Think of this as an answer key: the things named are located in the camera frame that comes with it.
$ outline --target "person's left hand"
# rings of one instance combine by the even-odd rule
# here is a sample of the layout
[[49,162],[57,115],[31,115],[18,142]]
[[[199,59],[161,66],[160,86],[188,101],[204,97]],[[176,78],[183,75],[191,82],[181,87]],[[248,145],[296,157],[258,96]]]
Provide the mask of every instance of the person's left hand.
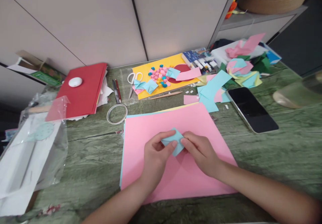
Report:
[[144,147],[144,167],[140,180],[151,193],[158,186],[164,173],[165,164],[177,146],[177,141],[172,141],[166,147],[161,139],[175,134],[175,130],[160,132],[151,138]]

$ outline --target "black phone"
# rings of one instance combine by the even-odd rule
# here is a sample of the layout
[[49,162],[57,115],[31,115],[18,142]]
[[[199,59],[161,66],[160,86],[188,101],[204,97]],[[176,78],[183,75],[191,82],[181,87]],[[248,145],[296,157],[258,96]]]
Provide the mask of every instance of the black phone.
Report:
[[246,87],[228,90],[228,98],[248,127],[255,133],[278,130],[278,125]]

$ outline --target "green marble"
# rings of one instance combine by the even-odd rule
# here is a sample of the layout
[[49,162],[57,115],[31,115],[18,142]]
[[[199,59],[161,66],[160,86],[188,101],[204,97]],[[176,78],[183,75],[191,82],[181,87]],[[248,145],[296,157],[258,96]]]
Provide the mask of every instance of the green marble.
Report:
[[[111,69],[108,85],[117,78],[129,114],[168,109],[183,104],[183,94],[157,100],[130,101],[130,85],[122,84],[130,67]],[[274,102],[272,94],[299,79],[284,64],[272,67],[273,74],[251,91],[278,123],[272,133],[253,134],[231,103],[218,103],[219,112],[211,113],[216,126],[241,168],[267,176],[322,199],[322,104],[289,109]],[[183,92],[191,90],[187,86]],[[114,94],[95,115],[68,121],[68,157],[59,184],[40,191],[34,208],[19,218],[0,222],[20,222],[35,216],[49,204],[61,204],[52,216],[34,217],[30,223],[79,223],[115,193],[120,191],[123,129],[110,125],[106,113],[115,104]],[[115,120],[122,116],[112,113]],[[274,221],[264,210],[241,194],[159,201],[140,208],[131,223],[238,223]]]

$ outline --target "white scissors handle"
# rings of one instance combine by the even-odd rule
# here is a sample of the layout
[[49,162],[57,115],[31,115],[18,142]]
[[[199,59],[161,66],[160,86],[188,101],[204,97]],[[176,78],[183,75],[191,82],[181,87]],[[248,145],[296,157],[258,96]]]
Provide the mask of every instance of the white scissors handle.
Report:
[[134,79],[138,79],[138,75],[141,75],[141,79],[139,80],[139,81],[141,81],[142,79],[143,79],[143,74],[141,73],[141,72],[138,72],[137,74],[135,74],[135,73],[131,73],[131,74],[129,74],[128,75],[128,77],[127,77],[127,82],[129,82],[131,85],[133,85],[133,83],[134,83]]

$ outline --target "red pen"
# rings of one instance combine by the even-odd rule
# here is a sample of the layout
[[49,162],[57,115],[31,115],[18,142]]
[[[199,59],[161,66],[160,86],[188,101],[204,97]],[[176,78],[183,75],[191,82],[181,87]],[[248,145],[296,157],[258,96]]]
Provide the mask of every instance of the red pen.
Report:
[[117,88],[118,96],[120,97],[120,103],[122,103],[120,88],[118,87],[117,79],[115,79],[115,83],[116,83],[116,88]]

